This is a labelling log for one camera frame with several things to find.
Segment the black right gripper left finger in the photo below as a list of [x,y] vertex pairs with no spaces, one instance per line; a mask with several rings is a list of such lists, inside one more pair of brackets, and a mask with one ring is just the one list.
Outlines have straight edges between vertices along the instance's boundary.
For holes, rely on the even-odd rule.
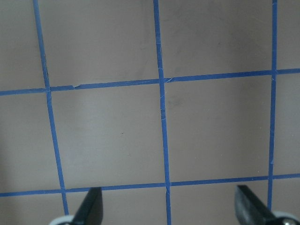
[[103,221],[102,188],[91,188],[74,215],[58,217],[50,225],[100,225]]

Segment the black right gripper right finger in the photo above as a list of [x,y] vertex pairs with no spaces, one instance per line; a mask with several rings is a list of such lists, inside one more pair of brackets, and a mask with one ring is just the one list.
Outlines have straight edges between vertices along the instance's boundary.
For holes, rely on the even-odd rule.
[[240,225],[298,225],[300,220],[286,212],[273,212],[246,185],[234,193],[235,216]]

